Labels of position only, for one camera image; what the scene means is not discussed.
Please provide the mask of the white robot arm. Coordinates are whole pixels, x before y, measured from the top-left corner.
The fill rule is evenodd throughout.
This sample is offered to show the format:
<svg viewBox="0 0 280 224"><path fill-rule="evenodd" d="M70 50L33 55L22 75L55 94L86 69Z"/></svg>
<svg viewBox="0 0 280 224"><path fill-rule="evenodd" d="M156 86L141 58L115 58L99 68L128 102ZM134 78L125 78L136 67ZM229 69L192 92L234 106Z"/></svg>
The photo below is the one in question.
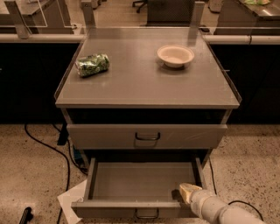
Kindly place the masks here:
<svg viewBox="0 0 280 224"><path fill-rule="evenodd" d="M192 212L209 224L266 224L245 209L231 206L199 186L182 183L179 192Z"/></svg>

